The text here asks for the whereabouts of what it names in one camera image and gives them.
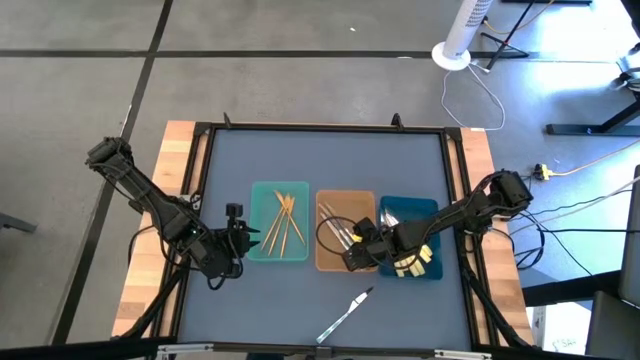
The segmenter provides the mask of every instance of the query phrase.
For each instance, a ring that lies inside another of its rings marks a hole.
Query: wooden edge
[[[194,127],[193,121],[169,121],[165,128],[152,181],[169,195],[180,195]],[[145,213],[140,228],[150,224],[151,219]],[[157,231],[149,230],[140,234],[133,248],[112,335],[129,330],[149,306],[160,289],[164,263]],[[165,316],[162,328],[168,328],[165,324],[170,321],[171,318]]]
[[[469,181],[471,188],[474,188],[480,180],[495,171],[489,141],[487,139],[487,133],[484,130],[461,129],[461,131]],[[453,140],[450,140],[448,145],[452,166],[454,168],[456,195],[460,197],[459,194],[463,193],[462,183],[460,181],[461,177],[457,166],[458,159],[455,156]],[[494,220],[493,226],[507,233],[509,232],[507,224],[503,221]],[[470,242],[471,239],[468,237],[467,247],[469,249],[472,248]],[[493,301],[518,335],[528,343],[533,344],[533,336],[527,319],[524,296],[522,295],[520,278],[513,257],[511,241],[502,234],[489,232],[485,234],[483,238],[482,251],[484,253],[485,267]],[[468,258],[471,266],[475,270],[476,264],[472,254],[470,254]],[[483,344],[488,344],[489,337],[482,304],[475,294],[473,295],[473,300],[476,309],[480,341]],[[503,346],[507,346],[502,335],[500,335],[500,343]]]

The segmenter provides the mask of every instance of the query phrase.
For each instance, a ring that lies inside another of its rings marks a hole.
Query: yellow connector
[[[553,175],[555,175],[553,171],[549,170],[545,164],[536,164],[533,169],[533,177],[540,181],[548,181]]]

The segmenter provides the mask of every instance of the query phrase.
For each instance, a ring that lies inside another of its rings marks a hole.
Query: black table leg
[[[604,291],[617,297],[620,270],[597,274],[593,277],[558,281],[522,289],[524,303],[529,306],[544,306],[561,302],[593,298],[596,291]]]
[[[0,228],[2,227],[8,229],[16,229],[28,233],[36,231],[36,225],[14,218],[13,216],[0,213]]]
[[[628,126],[640,116],[640,99],[627,106],[602,125],[547,124],[549,135],[640,136],[640,126]]]

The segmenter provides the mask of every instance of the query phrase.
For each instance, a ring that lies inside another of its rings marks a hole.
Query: metal stand
[[[26,221],[14,218],[3,213],[0,213],[0,228],[16,229],[28,233],[36,231],[36,225],[30,224]]]
[[[615,114],[602,125],[583,124],[547,124],[549,135],[608,135],[608,136],[637,136],[640,137],[640,126],[628,126],[636,117],[640,116],[640,96],[633,93],[636,101],[624,110]]]
[[[524,9],[524,12],[522,13],[522,15],[520,15],[520,18],[518,19],[518,21],[516,22],[516,24],[513,26],[513,28],[511,29],[511,31],[509,32],[509,35],[507,35],[507,38],[504,40],[500,40],[497,37],[493,36],[493,35],[489,35],[485,32],[480,33],[480,36],[484,36],[486,38],[489,38],[497,43],[500,44],[500,47],[498,48],[498,51],[496,51],[496,53],[493,55],[493,57],[491,58],[491,60],[489,61],[489,64],[486,66],[487,70],[491,70],[491,68],[493,68],[493,65],[496,63],[496,61],[498,61],[498,59],[500,58],[509,58],[509,59],[524,59],[529,57],[529,53],[519,49],[513,45],[509,44],[509,40],[511,40],[511,37],[513,36],[513,34],[515,34],[515,32],[518,30],[518,27],[520,26],[520,23],[522,23],[522,20],[524,20],[524,17],[527,16],[527,13],[529,12],[529,10],[531,10],[531,7],[533,6],[533,4],[536,2],[536,0],[527,0],[529,1],[529,5],[527,5],[527,8]],[[506,48],[512,49],[517,51],[519,54],[516,55],[510,55],[510,56],[502,56],[504,50]]]
[[[552,305],[562,302],[593,298],[596,291],[604,291],[617,297],[620,270],[593,277],[585,276],[567,281],[558,281],[522,289],[527,307]]]

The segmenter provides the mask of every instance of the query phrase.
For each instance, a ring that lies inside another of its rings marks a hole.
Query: chopstick
[[[322,212],[322,210],[320,210],[320,217],[322,217],[322,220],[326,220],[328,218],[328,216],[324,212]],[[331,221],[327,221],[327,226],[329,227],[329,229],[331,229],[331,232],[333,232],[333,235],[335,235],[336,238],[338,238],[338,241],[340,241],[340,244],[342,244],[342,247],[344,247],[345,250],[349,250],[350,245],[345,241],[344,233],[336,229],[336,227],[333,225]]]
[[[295,198],[291,198],[291,205],[289,206],[289,212],[293,211],[293,204],[296,202]],[[287,234],[289,233],[289,221],[291,221],[291,216],[289,216],[287,218],[287,225],[285,225],[284,227],[284,239],[282,239],[282,250],[280,250],[280,258],[282,259],[282,256],[284,256],[284,249],[287,246]]]
[[[278,222],[278,218],[282,214],[284,207],[280,207],[280,211],[278,211],[278,215],[276,215],[275,219],[273,219],[273,223],[271,224],[271,228],[269,228],[269,232],[267,232],[267,236],[265,236],[264,241],[262,242],[262,247],[260,247],[260,251],[264,250],[264,246],[269,242],[269,236],[273,232],[273,228],[276,226],[276,222]]]
[[[283,204],[283,214],[287,213],[287,208],[289,207],[289,202],[291,201],[291,198],[289,197],[289,195],[287,195],[284,198],[284,204]],[[280,232],[280,226],[282,225],[282,220],[284,220],[284,215],[282,215],[282,217],[280,218],[280,221],[278,222],[278,226],[276,227],[276,233],[275,235],[273,235],[273,241],[271,242],[271,247],[269,248],[269,256],[271,256],[271,252],[273,252],[273,247],[276,244],[276,242],[278,241],[278,233]]]
[[[329,207],[331,207],[331,205],[327,203],[324,203],[324,205],[322,203],[318,203],[318,207],[321,210],[320,211],[321,215],[322,213],[324,213],[327,217],[335,217],[334,213],[328,209]],[[339,222],[337,219],[332,219],[327,222],[333,224],[333,226],[338,230],[338,232],[342,234],[343,239],[346,241],[348,246],[353,245],[353,233],[349,229],[347,229],[344,225],[342,225],[342,223]]]
[[[278,191],[274,190],[273,191],[276,194],[276,197],[278,198],[278,201],[280,201],[280,204],[282,204],[282,206],[284,207],[284,200],[282,199],[282,194],[280,194]],[[293,220],[293,216],[292,216],[292,211],[289,210],[286,212],[287,215],[289,216],[289,220],[291,220],[291,223],[293,224],[293,228],[296,230],[296,232],[298,233],[298,237],[300,238],[300,241],[302,241],[302,245],[305,245],[304,243],[304,237],[302,237],[302,233],[300,232],[300,229],[298,229],[298,225],[296,225],[296,221]]]

